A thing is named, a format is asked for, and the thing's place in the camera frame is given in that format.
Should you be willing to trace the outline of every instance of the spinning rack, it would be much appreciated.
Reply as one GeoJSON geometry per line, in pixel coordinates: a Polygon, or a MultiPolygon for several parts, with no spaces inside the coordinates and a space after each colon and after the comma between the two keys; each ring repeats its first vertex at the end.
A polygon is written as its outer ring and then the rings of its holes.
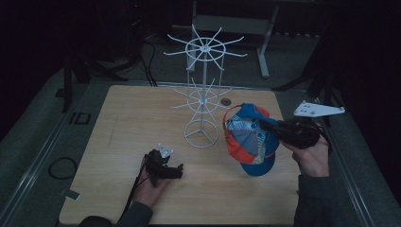
{"type": "Polygon", "coordinates": [[[194,26],[192,26],[192,29],[196,34],[197,38],[191,40],[190,42],[182,41],[168,35],[168,37],[171,40],[185,44],[185,50],[175,53],[165,52],[165,54],[168,56],[186,54],[187,56],[187,68],[186,68],[187,93],[185,94],[181,91],[178,91],[177,89],[174,89],[177,93],[187,96],[186,104],[183,104],[181,106],[176,106],[174,108],[181,108],[188,106],[194,112],[191,120],[184,129],[184,138],[191,146],[195,148],[208,148],[214,145],[218,140],[218,128],[216,127],[217,121],[213,117],[212,112],[218,107],[226,108],[224,106],[219,105],[218,100],[221,95],[224,95],[231,91],[231,89],[229,89],[228,91],[222,94],[220,93],[222,72],[224,70],[223,68],[224,55],[228,54],[236,57],[245,57],[247,55],[246,54],[239,55],[227,52],[225,47],[226,44],[233,44],[240,42],[243,39],[243,37],[238,40],[222,43],[221,41],[216,39],[217,35],[221,31],[221,28],[212,38],[200,37],[194,26]],[[197,86],[193,78],[189,79],[190,68],[194,66],[197,61],[203,62],[203,78],[201,87],[197,86]],[[213,92],[211,90],[215,82],[215,79],[212,80],[211,84],[206,85],[207,66],[208,62],[210,61],[215,63],[220,72],[217,92],[213,92]],[[210,115],[213,121],[205,119],[206,115],[210,115]]]}

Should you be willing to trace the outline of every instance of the wooden table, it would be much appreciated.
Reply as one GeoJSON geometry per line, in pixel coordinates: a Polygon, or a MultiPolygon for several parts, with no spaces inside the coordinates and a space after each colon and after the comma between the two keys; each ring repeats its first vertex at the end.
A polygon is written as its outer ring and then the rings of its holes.
{"type": "MultiPolygon", "coordinates": [[[[272,118],[282,118],[273,92],[232,90],[222,97],[230,98],[232,106],[251,102],[272,118]]],[[[291,152],[280,146],[269,173],[248,176],[227,152],[221,124],[227,110],[213,112],[217,142],[194,148],[183,138],[193,111],[172,108],[184,103],[186,96],[171,87],[111,87],[71,186],[80,198],[65,201],[60,222],[77,224],[101,216],[116,223],[144,155],[161,143],[174,150],[168,165],[183,164],[183,177],[170,184],[153,208],[151,224],[292,223],[299,169],[291,152]]]]}

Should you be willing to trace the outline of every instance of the metal stand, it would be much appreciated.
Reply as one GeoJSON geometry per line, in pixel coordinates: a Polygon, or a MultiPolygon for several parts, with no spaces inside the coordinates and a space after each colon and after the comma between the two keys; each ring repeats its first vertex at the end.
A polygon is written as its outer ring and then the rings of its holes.
{"type": "Polygon", "coordinates": [[[175,89],[176,92],[187,96],[187,100],[186,104],[176,106],[174,108],[188,106],[192,111],[194,111],[191,120],[184,129],[183,136],[185,140],[195,148],[208,148],[214,145],[218,140],[218,128],[216,127],[217,121],[213,117],[212,112],[217,107],[223,107],[218,104],[219,97],[231,91],[230,89],[222,94],[220,93],[222,72],[224,70],[224,55],[228,54],[236,57],[245,57],[247,55],[238,55],[227,52],[225,47],[226,44],[232,44],[241,41],[243,37],[235,41],[222,43],[219,40],[216,40],[216,37],[220,33],[221,29],[212,38],[200,37],[194,26],[192,26],[192,29],[197,35],[197,38],[191,40],[190,42],[178,40],[168,35],[170,39],[185,44],[185,50],[165,54],[186,54],[187,56],[187,93],[183,93],[175,89]],[[195,81],[189,78],[190,69],[197,61],[203,62],[203,78],[201,87],[197,86],[195,81]],[[210,85],[206,85],[207,65],[209,61],[214,62],[220,71],[218,91],[216,93],[211,91],[211,88],[215,82],[214,79],[210,85]],[[210,115],[212,120],[205,119],[206,115],[210,115]]]}

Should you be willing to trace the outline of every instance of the human hand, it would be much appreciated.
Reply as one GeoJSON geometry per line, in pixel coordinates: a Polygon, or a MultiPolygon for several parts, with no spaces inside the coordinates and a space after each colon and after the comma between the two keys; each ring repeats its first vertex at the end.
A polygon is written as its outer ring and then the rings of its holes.
{"type": "Polygon", "coordinates": [[[281,144],[293,151],[292,158],[301,166],[302,174],[308,177],[329,176],[328,143],[322,136],[314,147],[305,149],[295,148],[284,142],[281,144]]]}
{"type": "Polygon", "coordinates": [[[163,191],[169,184],[171,179],[163,179],[159,182],[157,187],[154,187],[151,184],[150,178],[148,177],[148,173],[144,169],[139,179],[139,185],[135,190],[135,194],[133,195],[132,202],[138,201],[143,203],[144,205],[152,208],[159,197],[162,195],[163,191]]]}

